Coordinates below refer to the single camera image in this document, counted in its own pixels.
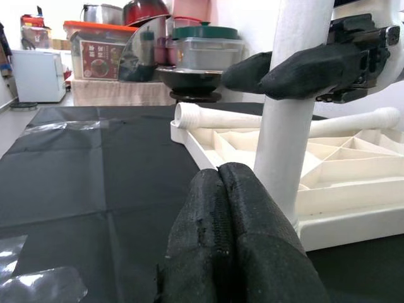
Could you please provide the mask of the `beige cloth covered table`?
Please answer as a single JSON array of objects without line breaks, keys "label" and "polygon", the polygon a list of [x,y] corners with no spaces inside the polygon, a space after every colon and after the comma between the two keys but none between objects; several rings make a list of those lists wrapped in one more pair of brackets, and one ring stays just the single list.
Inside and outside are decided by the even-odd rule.
[{"label": "beige cloth covered table", "polygon": [[104,80],[71,81],[75,106],[168,106],[174,105],[170,89],[161,82]]}]

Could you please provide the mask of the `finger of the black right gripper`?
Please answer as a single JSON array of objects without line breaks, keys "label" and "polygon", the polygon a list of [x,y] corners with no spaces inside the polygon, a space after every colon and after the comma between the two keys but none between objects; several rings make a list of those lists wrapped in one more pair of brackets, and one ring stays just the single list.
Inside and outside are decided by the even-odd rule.
[{"label": "finger of the black right gripper", "polygon": [[231,65],[222,73],[222,85],[232,91],[263,93],[261,79],[269,72],[272,52],[260,52]]},{"label": "finger of the black right gripper", "polygon": [[349,87],[362,75],[364,54],[353,44],[302,50],[270,70],[261,91],[275,100],[304,100]]}]

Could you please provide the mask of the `pink plastic container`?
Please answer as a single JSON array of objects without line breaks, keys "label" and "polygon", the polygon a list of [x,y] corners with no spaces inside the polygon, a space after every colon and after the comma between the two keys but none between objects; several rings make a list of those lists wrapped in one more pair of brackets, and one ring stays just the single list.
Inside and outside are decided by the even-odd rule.
[{"label": "pink plastic container", "polygon": [[175,28],[199,26],[210,19],[211,0],[171,0],[170,8]]}]

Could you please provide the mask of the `clear container with green lid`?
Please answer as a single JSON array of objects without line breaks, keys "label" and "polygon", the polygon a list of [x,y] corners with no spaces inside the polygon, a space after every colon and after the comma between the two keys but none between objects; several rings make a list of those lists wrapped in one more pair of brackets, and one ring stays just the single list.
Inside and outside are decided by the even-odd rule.
[{"label": "clear container with green lid", "polygon": [[234,28],[198,26],[173,29],[174,66],[179,69],[224,71],[242,59],[244,41]]}]

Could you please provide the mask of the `steel cooking pot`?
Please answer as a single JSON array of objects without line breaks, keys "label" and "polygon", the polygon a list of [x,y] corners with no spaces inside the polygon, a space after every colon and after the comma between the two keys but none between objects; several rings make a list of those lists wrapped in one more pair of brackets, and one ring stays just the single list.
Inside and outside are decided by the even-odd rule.
[{"label": "steel cooking pot", "polygon": [[123,25],[123,9],[110,4],[84,4],[83,21],[90,23]]}]

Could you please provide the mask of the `clear container with orange lid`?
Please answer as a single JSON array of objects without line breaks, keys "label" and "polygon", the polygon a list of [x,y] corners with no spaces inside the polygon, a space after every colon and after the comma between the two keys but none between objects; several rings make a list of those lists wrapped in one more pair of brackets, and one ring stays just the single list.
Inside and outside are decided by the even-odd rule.
[{"label": "clear container with orange lid", "polygon": [[64,30],[71,45],[76,79],[116,81],[122,53],[137,28],[65,21]]}]

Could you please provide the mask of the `black tablecloth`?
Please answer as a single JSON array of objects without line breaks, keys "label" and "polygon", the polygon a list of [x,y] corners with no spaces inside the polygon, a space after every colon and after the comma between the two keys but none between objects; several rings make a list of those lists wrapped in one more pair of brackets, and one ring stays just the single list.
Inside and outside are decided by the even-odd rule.
[{"label": "black tablecloth", "polygon": [[[88,289],[80,303],[154,303],[192,179],[231,162],[251,169],[258,129],[175,139],[173,107],[48,107],[27,128],[66,121],[109,127],[22,136],[0,158],[0,284],[72,267]],[[231,303],[243,303],[233,223],[232,235]],[[404,234],[305,253],[330,303],[404,303]]]}]

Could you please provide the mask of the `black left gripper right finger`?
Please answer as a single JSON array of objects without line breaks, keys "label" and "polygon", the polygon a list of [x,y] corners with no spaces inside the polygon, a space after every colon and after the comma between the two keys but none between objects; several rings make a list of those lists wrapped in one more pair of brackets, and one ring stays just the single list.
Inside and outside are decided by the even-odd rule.
[{"label": "black left gripper right finger", "polygon": [[243,303],[330,303],[297,233],[254,172],[226,163],[227,190]]}]

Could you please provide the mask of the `dark hanging clothes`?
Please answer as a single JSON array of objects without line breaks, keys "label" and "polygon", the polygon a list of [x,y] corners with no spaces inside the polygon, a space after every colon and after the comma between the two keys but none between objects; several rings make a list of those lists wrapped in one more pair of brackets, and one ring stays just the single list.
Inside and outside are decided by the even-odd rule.
[{"label": "dark hanging clothes", "polygon": [[12,75],[11,56],[12,52],[4,32],[4,26],[0,22],[0,75],[3,78]]}]

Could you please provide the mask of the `red metal pot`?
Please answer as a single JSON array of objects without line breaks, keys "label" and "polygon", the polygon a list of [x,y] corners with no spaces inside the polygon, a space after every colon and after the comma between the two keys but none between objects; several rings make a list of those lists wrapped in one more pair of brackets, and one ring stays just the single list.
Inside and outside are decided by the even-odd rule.
[{"label": "red metal pot", "polygon": [[162,0],[131,0],[123,7],[123,22],[129,27],[140,27],[159,17],[170,16]]}]

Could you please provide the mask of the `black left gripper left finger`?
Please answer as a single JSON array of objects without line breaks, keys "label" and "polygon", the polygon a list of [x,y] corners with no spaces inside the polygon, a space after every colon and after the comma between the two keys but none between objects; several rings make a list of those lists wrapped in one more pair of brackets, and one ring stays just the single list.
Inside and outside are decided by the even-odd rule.
[{"label": "black left gripper left finger", "polygon": [[157,266],[154,303],[231,303],[234,238],[218,171],[199,171]]}]

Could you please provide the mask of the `large clear tape patch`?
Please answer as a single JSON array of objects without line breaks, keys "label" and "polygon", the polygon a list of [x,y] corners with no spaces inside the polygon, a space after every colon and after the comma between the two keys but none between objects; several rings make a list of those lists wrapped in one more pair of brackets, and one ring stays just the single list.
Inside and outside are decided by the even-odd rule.
[{"label": "large clear tape patch", "polygon": [[88,289],[72,267],[15,276],[0,284],[0,303],[80,303]]}]

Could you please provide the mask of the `white plastic children table top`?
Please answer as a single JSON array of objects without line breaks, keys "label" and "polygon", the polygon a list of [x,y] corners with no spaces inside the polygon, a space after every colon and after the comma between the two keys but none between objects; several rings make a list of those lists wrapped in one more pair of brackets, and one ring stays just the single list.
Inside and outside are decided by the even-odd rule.
[{"label": "white plastic children table top", "polygon": [[306,251],[404,234],[404,132],[309,139],[295,209]]}]

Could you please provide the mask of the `large reflective pot lid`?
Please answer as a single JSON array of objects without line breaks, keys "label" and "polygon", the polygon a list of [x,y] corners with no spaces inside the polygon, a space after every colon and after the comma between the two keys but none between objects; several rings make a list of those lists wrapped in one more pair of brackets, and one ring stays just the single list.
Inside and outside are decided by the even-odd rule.
[{"label": "large reflective pot lid", "polygon": [[118,80],[148,82],[154,80],[158,65],[154,58],[155,42],[167,38],[166,17],[154,18],[140,26],[128,40],[119,62]]}]

